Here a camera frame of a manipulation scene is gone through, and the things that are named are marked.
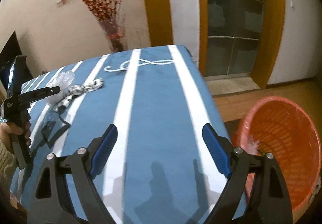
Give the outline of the left hand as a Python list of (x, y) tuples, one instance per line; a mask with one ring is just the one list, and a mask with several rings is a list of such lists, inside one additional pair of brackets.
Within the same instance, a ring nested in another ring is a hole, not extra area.
[(14, 123), (1, 123), (1, 141), (7, 148), (9, 152), (14, 154), (13, 148), (12, 148), (12, 137), (14, 135), (20, 136), (23, 135), (26, 139), (26, 144), (28, 146), (31, 145), (31, 123), (30, 123), (30, 118), (31, 116), (27, 114), (27, 121), (25, 125), (22, 128), (19, 128), (16, 124)]

